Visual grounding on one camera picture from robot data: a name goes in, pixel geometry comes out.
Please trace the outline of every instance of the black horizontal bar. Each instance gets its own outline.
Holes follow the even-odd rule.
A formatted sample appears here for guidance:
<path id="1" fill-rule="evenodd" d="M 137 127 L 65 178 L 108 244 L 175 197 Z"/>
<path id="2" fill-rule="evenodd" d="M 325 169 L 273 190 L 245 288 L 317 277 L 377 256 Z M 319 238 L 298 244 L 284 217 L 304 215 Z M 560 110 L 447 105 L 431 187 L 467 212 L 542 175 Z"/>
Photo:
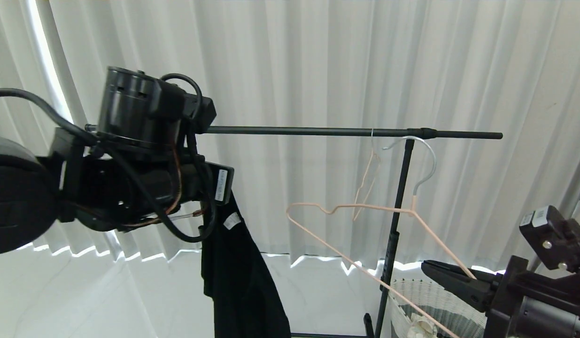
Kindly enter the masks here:
<path id="1" fill-rule="evenodd" d="M 317 333 L 292 333 L 291 337 L 309 338 L 367 338 L 367 336 L 346 336 L 344 334 L 317 334 Z"/>
<path id="2" fill-rule="evenodd" d="M 250 135 L 303 135 L 303 136 L 371 136 L 366 128 L 303 128 L 303 127 L 254 127 L 254 126 L 210 126 L 206 133 L 250 134 Z M 478 138 L 502 139 L 497 132 L 437 131 L 431 128 L 373 129 L 374 137 L 416 136 L 430 138 Z"/>

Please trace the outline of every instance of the clothing tag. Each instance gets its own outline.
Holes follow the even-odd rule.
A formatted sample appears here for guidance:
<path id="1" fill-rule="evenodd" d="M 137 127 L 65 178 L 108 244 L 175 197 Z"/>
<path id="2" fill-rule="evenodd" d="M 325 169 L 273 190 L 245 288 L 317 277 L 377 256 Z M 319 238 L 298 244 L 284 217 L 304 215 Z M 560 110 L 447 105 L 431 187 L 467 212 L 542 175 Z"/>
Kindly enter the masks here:
<path id="1" fill-rule="evenodd" d="M 547 220 L 547 213 L 549 211 L 549 206 L 542 207 L 540 209 L 536 209 L 534 211 L 534 218 L 532 219 L 532 226 L 533 227 L 541 227 L 549 221 Z"/>
<path id="2" fill-rule="evenodd" d="M 522 218 L 521 220 L 521 223 L 519 223 L 519 226 L 523 227 L 524 225 L 530 224 L 530 222 L 532 222 L 532 216 L 534 216 L 534 212 L 530 212 L 529 214 L 524 216 L 524 218 Z"/>
<path id="3" fill-rule="evenodd" d="M 215 201 L 223 201 L 225 197 L 225 184 L 227 184 L 227 170 L 219 170 L 219 178 L 217 178 L 217 190 L 215 191 Z"/>
<path id="4" fill-rule="evenodd" d="M 242 220 L 240 219 L 240 216 L 237 212 L 234 212 L 233 214 L 229 215 L 229 217 L 227 217 L 227 220 L 225 220 L 225 222 L 223 222 L 223 225 L 225 225 L 225 227 L 228 230 L 231 230 L 236 224 L 240 223 Z"/>

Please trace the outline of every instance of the garment rack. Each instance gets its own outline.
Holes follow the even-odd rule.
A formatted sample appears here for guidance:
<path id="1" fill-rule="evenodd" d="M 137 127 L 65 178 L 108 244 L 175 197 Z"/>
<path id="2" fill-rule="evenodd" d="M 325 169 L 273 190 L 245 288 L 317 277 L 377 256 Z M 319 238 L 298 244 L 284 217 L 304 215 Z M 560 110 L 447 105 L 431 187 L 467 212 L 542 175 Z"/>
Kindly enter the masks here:
<path id="1" fill-rule="evenodd" d="M 404 137 L 415 136 L 422 139 L 431 138 L 469 138 L 469 139 L 502 139 L 503 133 L 498 132 L 461 132 L 461 131 L 438 131 L 431 128 L 408 128 L 408 129 L 366 129 L 366 128 L 301 128 L 301 127 L 254 127 L 254 126 L 210 126 L 206 133 L 216 134 L 249 134 L 249 135 L 301 135 L 301 136 L 357 136 L 357 137 Z M 404 197 L 404 187 L 406 185 L 407 174 L 409 173 L 410 157 L 413 152 L 415 141 L 408 139 L 404 144 L 404 156 L 401 167 L 401 177 L 396 193 L 395 208 L 402 207 Z M 392 278 L 392 267 L 396 258 L 396 250 L 399 242 L 399 217 L 400 213 L 395 212 L 392 216 L 390 234 L 386 256 L 384 257 L 384 270 L 381 280 L 389 284 Z M 292 337 L 311 338 L 380 338 L 382 334 L 382 324 L 388 302 L 388 289 L 380 286 L 382 296 L 379 300 L 378 319 L 373 331 L 371 315 L 365 313 L 363 323 L 365 324 L 365 336 L 346 336 L 341 334 L 313 334 L 313 333 L 292 333 Z"/>

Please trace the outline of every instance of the white curtain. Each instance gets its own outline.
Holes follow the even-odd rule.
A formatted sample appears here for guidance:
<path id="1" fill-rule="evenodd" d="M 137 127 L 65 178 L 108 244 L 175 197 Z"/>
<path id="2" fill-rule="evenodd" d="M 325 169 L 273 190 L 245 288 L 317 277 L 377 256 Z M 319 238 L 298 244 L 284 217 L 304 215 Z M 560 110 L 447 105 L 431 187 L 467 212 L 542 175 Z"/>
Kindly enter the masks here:
<path id="1" fill-rule="evenodd" d="M 0 30 L 16 25 L 3 8 L 25 15 L 21 8 L 28 5 L 0 0 Z M 533 258 L 516 226 L 521 216 L 547 204 L 569 208 L 580 193 L 580 1 L 52 0 L 36 6 L 77 123 L 97 122 L 106 68 L 119 66 L 155 77 L 189 75 L 214 100 L 218 125 L 503 132 L 502 140 L 429 141 L 438 170 L 419 189 L 418 211 L 469 265 L 500 269 L 511 254 Z M 2 34 L 1 41 L 15 53 L 11 36 Z M 21 73 L 12 68 L 13 75 L 1 76 Z M 12 85 L 49 92 L 24 81 Z M 49 143 L 49 123 L 37 128 L 22 115 L 14 121 L 17 112 L 10 111 L 0 103 L 0 135 L 32 148 L 41 131 Z M 13 136 L 21 129 L 30 129 L 29 139 Z M 403 150 L 380 150 L 391 141 L 373 141 L 382 158 L 373 204 L 395 200 Z M 352 203 L 369 138 L 202 135 L 198 143 L 209 161 L 236 168 L 234 193 L 263 252 L 293 259 L 332 254 L 288 222 L 285 209 L 297 201 Z M 430 162 L 417 145 L 405 206 Z M 293 213 L 368 267 L 384 256 L 391 214 L 365 210 L 352 222 L 350 210 Z M 197 234 L 195 221 L 178 224 Z M 398 261 L 447 260 L 414 220 L 402 216 L 399 232 Z M 96 246 L 115 255 L 119 247 L 127 256 L 172 258 L 198 248 L 159 225 L 114 239 L 79 224 L 58 225 L 41 239 L 55 251 L 66 244 L 51 233 L 68 240 L 73 253 Z"/>

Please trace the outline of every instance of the white marble wall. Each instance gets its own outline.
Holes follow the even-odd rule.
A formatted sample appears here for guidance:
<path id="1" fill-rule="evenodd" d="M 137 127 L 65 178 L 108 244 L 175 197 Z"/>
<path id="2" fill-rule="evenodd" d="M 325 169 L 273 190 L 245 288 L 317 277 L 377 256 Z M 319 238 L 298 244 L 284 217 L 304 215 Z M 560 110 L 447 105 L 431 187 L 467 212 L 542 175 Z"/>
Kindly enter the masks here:
<path id="1" fill-rule="evenodd" d="M 309 258 L 290 268 L 287 256 L 265 259 L 293 332 L 362 335 L 364 313 L 375 317 L 378 285 L 357 270 L 347 276 L 340 261 Z M 212 337 L 212 318 L 199 253 L 170 263 L 32 248 L 0 255 L 0 338 Z"/>

